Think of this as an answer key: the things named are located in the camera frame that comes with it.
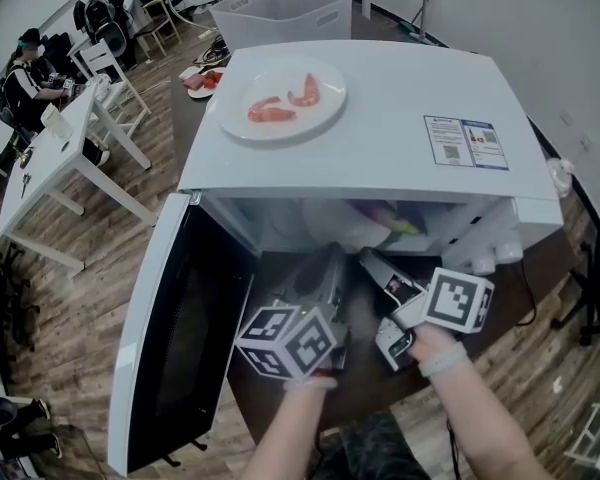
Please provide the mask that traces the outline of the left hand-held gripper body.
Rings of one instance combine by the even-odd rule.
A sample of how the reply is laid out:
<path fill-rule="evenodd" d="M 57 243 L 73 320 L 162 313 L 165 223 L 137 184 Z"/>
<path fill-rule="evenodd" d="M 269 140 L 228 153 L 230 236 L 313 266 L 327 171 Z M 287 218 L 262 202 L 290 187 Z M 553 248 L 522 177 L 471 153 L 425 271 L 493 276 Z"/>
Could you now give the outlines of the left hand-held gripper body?
<path fill-rule="evenodd" d="M 303 381 L 332 366 L 348 334 L 336 301 L 275 298 L 255 311 L 234 345 L 257 374 Z"/>

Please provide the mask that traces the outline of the white plate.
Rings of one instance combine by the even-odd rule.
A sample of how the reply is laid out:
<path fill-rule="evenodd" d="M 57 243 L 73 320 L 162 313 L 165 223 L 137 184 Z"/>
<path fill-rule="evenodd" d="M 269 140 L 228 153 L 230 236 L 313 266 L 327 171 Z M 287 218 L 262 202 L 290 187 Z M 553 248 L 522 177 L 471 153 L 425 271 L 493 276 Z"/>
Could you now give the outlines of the white plate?
<path fill-rule="evenodd" d="M 318 104 L 311 107 L 292 106 L 287 93 L 304 93 L 308 73 L 316 79 L 321 94 Z M 287 122 L 251 122 L 249 108 L 262 99 L 278 96 L 275 107 L 296 112 L 295 120 Z M 246 141 L 266 142 L 305 138 L 332 123 L 344 108 L 347 86 L 343 75 L 330 64 L 306 56 L 275 59 L 266 68 L 258 69 L 249 79 L 238 83 L 218 101 L 217 119 L 221 128 L 233 137 Z"/>
<path fill-rule="evenodd" d="M 189 67 L 187 69 L 185 69 L 183 72 L 180 73 L 179 75 L 179 79 L 183 81 L 188 78 L 189 76 L 199 73 L 200 75 L 203 75 L 206 71 L 209 70 L 217 70 L 217 71 L 221 71 L 223 74 L 226 70 L 225 67 L 212 67 L 212 68 L 202 68 L 202 67 Z M 185 89 L 187 90 L 188 95 L 193 98 L 193 99 L 203 99 L 203 98 L 207 98 L 210 97 L 214 94 L 214 92 L 216 91 L 217 87 L 215 89 L 209 90 L 209 89 L 205 89 L 204 87 L 201 87 L 199 90 L 197 91 L 193 91 L 193 90 L 188 90 L 186 87 Z"/>
<path fill-rule="evenodd" d="M 377 247 L 391 235 L 388 228 L 344 200 L 306 199 L 302 214 L 309 234 L 319 244 L 335 242 L 350 253 Z"/>

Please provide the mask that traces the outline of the purple eggplant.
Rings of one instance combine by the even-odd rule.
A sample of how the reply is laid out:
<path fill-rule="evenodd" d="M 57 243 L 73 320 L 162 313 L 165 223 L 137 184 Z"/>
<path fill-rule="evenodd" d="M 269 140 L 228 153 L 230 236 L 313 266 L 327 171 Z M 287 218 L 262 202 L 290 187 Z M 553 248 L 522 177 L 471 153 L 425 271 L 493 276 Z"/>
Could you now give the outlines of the purple eggplant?
<path fill-rule="evenodd" d="M 411 236 L 424 235 L 426 225 L 418 213 L 399 209 L 387 201 L 350 200 L 349 204 L 359 213 L 393 233 Z"/>

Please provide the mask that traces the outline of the white microwave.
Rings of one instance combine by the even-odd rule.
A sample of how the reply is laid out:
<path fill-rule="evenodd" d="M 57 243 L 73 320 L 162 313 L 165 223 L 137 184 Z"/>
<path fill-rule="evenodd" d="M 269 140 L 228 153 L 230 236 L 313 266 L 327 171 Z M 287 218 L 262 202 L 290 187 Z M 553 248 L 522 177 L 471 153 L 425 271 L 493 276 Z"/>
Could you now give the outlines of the white microwave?
<path fill-rule="evenodd" d="M 347 86 L 343 110 L 305 138 L 225 132 L 218 101 L 287 56 L 324 61 Z M 486 56 L 413 43 L 321 40 L 236 50 L 209 101 L 177 190 L 153 230 L 121 335 L 108 427 L 119 475 L 167 459 L 213 424 L 236 337 L 319 244 L 306 199 L 372 200 L 418 213 L 424 235 L 391 232 L 375 250 L 428 287 L 438 267 L 487 279 L 562 228 L 540 144 Z"/>

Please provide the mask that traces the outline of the person's left forearm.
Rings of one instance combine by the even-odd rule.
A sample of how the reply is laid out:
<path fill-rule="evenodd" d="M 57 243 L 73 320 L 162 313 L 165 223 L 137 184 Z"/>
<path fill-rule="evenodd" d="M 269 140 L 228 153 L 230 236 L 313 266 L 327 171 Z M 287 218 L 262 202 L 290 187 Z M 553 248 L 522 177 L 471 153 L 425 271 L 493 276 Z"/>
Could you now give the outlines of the person's left forearm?
<path fill-rule="evenodd" d="M 289 380 L 264 437 L 240 480 L 304 480 L 326 395 L 337 386 L 331 377 Z"/>

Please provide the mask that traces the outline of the person's right forearm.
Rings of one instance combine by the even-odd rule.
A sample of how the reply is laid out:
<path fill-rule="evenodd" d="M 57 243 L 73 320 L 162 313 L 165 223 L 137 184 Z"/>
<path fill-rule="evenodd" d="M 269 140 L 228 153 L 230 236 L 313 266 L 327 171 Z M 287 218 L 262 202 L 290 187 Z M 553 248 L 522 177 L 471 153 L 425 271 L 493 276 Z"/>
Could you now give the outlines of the person's right forearm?
<path fill-rule="evenodd" d="M 430 383 L 478 480 L 554 480 L 468 359 L 432 375 Z"/>

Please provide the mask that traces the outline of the person's right hand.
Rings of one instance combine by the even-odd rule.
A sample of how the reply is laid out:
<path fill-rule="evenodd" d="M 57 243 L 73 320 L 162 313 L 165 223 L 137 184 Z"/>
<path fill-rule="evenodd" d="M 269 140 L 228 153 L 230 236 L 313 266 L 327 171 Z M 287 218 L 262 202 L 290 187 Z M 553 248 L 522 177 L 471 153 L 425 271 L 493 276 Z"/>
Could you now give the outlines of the person's right hand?
<path fill-rule="evenodd" d="M 409 349 L 409 354 L 418 363 L 436 357 L 456 343 L 456 339 L 444 328 L 427 323 L 415 327 L 414 333 L 415 341 Z"/>

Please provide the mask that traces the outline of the white wristband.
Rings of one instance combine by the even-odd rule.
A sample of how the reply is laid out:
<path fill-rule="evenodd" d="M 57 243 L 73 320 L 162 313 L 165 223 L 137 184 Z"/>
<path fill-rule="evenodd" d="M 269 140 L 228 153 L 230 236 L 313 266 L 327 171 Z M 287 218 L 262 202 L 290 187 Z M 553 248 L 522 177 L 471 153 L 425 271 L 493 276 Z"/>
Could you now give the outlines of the white wristband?
<path fill-rule="evenodd" d="M 431 378 L 467 358 L 468 355 L 464 345 L 461 342 L 456 342 L 451 347 L 436 353 L 429 359 L 421 361 L 418 368 L 423 378 Z"/>

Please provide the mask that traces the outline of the person's camouflage shorts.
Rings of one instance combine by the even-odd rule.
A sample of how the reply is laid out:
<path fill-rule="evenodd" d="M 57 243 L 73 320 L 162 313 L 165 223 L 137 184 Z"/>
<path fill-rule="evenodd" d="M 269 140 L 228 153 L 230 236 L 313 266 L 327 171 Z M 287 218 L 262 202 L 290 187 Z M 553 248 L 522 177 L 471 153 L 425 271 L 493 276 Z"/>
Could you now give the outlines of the person's camouflage shorts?
<path fill-rule="evenodd" d="M 431 480 L 386 409 L 323 437 L 309 480 Z"/>

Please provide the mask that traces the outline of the pink shrimp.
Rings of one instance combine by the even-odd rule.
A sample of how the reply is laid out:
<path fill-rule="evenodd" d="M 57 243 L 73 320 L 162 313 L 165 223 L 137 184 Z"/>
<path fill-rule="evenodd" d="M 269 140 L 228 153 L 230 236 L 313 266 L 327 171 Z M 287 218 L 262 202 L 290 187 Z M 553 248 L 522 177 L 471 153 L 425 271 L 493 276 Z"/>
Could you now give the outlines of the pink shrimp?
<path fill-rule="evenodd" d="M 278 96 L 268 97 L 257 101 L 248 110 L 247 117 L 254 123 L 287 122 L 296 119 L 296 112 L 289 109 L 275 107 L 280 103 Z"/>
<path fill-rule="evenodd" d="M 304 93 L 300 96 L 292 91 L 287 93 L 288 102 L 295 107 L 311 107 L 321 100 L 319 85 L 311 73 L 308 73 L 304 81 Z"/>

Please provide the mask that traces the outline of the white plastic storage bin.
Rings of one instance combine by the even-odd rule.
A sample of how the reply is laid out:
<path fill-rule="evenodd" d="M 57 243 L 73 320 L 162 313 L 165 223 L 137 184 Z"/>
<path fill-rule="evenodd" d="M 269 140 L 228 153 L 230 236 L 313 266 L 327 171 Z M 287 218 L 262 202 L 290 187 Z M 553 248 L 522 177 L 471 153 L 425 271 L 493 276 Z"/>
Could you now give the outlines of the white plastic storage bin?
<path fill-rule="evenodd" d="M 211 15 L 229 50 L 269 44 L 346 40 L 352 0 L 222 0 Z"/>

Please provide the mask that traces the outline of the white table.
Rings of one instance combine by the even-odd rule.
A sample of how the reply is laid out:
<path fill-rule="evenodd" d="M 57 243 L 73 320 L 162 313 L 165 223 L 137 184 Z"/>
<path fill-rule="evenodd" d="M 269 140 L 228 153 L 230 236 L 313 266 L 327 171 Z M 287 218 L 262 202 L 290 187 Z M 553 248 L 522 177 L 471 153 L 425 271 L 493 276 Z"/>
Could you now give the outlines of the white table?
<path fill-rule="evenodd" d="M 78 215 L 84 213 L 80 205 L 56 189 L 61 179 L 71 171 L 78 171 L 144 224 L 154 226 L 157 223 L 157 216 L 153 212 L 129 195 L 83 155 L 87 124 L 95 102 L 96 89 L 90 87 L 61 112 L 74 129 L 69 140 L 60 140 L 46 130 L 32 141 L 33 152 L 27 166 L 22 168 L 15 164 L 12 168 L 0 210 L 0 239 L 7 237 L 39 255 L 78 272 L 84 269 L 82 261 L 17 232 L 26 214 L 44 196 L 52 197 Z M 25 171 L 32 174 L 32 179 L 24 198 L 21 199 L 22 176 Z"/>

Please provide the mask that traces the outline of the white cup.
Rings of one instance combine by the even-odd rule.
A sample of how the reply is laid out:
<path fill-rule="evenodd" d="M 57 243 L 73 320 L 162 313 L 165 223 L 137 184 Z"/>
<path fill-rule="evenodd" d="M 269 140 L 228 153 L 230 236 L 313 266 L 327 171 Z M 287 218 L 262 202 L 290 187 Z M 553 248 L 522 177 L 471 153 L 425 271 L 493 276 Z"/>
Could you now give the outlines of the white cup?
<path fill-rule="evenodd" d="M 40 121 L 44 128 L 60 140 L 69 140 L 73 134 L 72 125 L 63 117 L 52 103 L 44 109 Z"/>

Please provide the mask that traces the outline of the light wooden chair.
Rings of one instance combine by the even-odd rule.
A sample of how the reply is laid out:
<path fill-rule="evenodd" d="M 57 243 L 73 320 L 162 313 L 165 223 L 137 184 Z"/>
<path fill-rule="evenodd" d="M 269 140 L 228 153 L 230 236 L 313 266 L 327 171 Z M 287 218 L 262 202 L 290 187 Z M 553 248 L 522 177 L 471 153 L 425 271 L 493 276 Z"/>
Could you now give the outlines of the light wooden chair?
<path fill-rule="evenodd" d="M 155 46 L 166 57 L 166 40 L 175 38 L 178 43 L 182 43 L 182 39 L 165 1 L 152 0 L 142 5 L 141 8 L 148 22 L 135 33 L 135 38 L 138 40 L 148 61 L 151 60 L 151 48 L 147 43 L 148 38 L 153 40 Z"/>

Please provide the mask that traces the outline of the white chair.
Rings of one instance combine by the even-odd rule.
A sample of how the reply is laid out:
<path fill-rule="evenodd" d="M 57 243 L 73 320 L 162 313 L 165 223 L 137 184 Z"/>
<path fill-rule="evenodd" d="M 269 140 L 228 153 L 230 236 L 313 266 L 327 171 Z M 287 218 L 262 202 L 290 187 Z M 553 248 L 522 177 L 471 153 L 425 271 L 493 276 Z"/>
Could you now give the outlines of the white chair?
<path fill-rule="evenodd" d="M 107 138 L 112 137 L 144 170 L 148 170 L 151 167 L 151 161 L 135 144 L 133 135 L 143 119 L 151 114 L 149 106 L 130 83 L 103 40 L 83 50 L 81 56 L 93 76 L 102 74 L 108 67 L 112 67 L 120 77 L 119 82 L 113 82 L 110 85 L 107 94 L 101 100 L 96 99 L 87 124 L 87 137 L 93 140 L 102 150 L 109 149 Z M 122 98 L 127 92 L 131 93 L 131 96 L 139 105 L 139 112 L 130 121 L 123 122 L 125 109 L 123 108 Z"/>

